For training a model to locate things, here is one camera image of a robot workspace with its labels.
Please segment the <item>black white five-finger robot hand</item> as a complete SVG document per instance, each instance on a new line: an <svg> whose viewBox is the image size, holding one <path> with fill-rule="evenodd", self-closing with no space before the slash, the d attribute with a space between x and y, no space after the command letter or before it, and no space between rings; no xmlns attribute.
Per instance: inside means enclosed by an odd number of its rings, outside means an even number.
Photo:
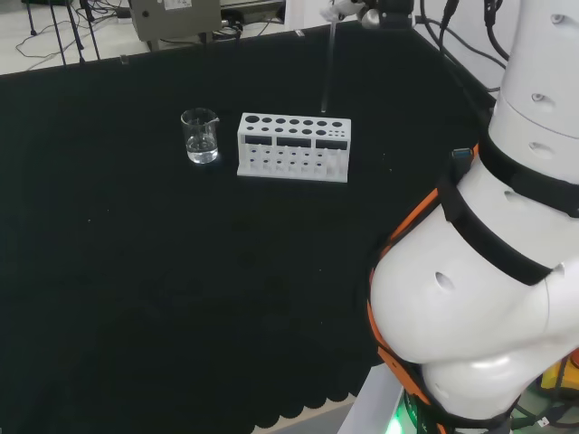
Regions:
<svg viewBox="0 0 579 434"><path fill-rule="evenodd" d="M320 10L329 23L354 16L368 30L409 30L415 26L413 0L330 1Z"/></svg>

